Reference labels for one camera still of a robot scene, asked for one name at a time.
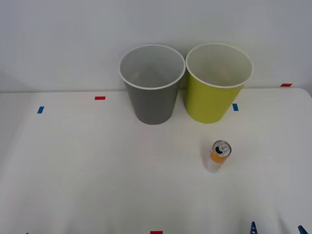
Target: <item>paper cup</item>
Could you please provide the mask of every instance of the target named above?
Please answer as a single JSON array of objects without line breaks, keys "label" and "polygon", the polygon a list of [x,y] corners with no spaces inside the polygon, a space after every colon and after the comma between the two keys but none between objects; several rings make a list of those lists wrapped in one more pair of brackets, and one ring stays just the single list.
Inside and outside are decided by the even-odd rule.
[{"label": "paper cup", "polygon": [[186,110],[201,123],[218,122],[253,73],[248,55],[222,43],[193,48],[186,67]]},{"label": "paper cup", "polygon": [[171,117],[184,72],[183,56],[165,45],[143,45],[122,57],[119,74],[140,121],[161,124]]}]

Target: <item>table surface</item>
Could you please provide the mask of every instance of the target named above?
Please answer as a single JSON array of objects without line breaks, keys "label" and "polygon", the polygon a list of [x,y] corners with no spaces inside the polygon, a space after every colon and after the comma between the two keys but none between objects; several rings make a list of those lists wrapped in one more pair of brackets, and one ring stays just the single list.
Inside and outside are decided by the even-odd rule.
[{"label": "table surface", "polygon": [[[201,124],[183,94],[161,125],[141,123],[124,91],[2,94],[0,232],[312,233],[310,95],[243,89],[239,111]],[[233,152],[209,173],[219,139]]]}]

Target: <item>yellow-green cup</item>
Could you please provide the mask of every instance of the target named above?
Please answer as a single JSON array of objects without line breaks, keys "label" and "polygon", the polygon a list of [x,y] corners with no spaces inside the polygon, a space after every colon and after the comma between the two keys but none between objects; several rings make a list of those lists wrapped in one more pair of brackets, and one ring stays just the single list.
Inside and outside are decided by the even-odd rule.
[{"label": "yellow-green cup", "polygon": [[187,54],[186,67],[186,110],[201,123],[218,122],[254,70],[247,54],[222,43],[193,48]]}]

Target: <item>blue tape marker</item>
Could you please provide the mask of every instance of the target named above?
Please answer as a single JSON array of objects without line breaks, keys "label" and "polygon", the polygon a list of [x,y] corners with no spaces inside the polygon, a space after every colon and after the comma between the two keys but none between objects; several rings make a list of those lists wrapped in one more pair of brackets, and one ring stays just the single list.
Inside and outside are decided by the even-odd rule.
[{"label": "blue tape marker", "polygon": [[42,114],[44,106],[39,107],[37,114]]},{"label": "blue tape marker", "polygon": [[238,106],[237,106],[236,103],[233,103],[232,106],[233,106],[233,110],[234,110],[234,111],[238,111]]}]

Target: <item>tape marker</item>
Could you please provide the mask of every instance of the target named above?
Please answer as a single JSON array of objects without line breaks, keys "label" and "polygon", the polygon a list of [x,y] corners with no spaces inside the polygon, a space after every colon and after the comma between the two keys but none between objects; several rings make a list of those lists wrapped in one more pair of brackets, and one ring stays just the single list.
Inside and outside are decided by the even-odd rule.
[{"label": "tape marker", "polygon": [[238,106],[237,106],[236,103],[233,103],[232,106],[233,106],[233,110],[234,110],[234,111],[238,111]]},{"label": "tape marker", "polygon": [[292,84],[282,84],[281,87],[291,87]]},{"label": "tape marker", "polygon": [[37,114],[42,114],[43,109],[44,109],[44,106],[39,107],[39,110],[38,110]]},{"label": "tape marker", "polygon": [[97,96],[94,100],[105,100],[105,96]]}]

